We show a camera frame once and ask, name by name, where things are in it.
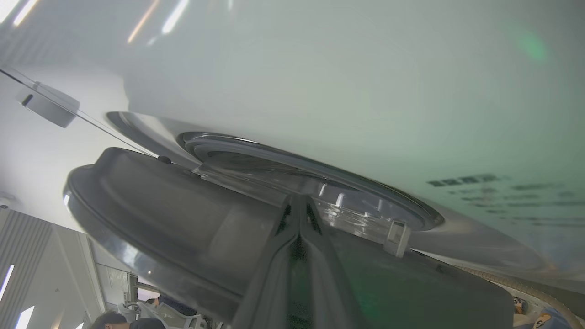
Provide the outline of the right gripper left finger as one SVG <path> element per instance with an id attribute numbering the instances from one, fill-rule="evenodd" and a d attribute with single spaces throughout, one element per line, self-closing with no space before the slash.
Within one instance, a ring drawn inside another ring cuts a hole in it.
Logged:
<path id="1" fill-rule="evenodd" d="M 232 322 L 233 329 L 288 329 L 291 250 L 299 234 L 299 196 L 287 196 Z"/>

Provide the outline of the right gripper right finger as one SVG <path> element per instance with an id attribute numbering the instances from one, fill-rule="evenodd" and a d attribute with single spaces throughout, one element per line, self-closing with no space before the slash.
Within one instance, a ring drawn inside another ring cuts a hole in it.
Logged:
<path id="1" fill-rule="evenodd" d="M 310 306 L 316 329 L 360 329 L 366 319 L 315 202 L 300 197 L 300 239 L 307 248 Z"/>

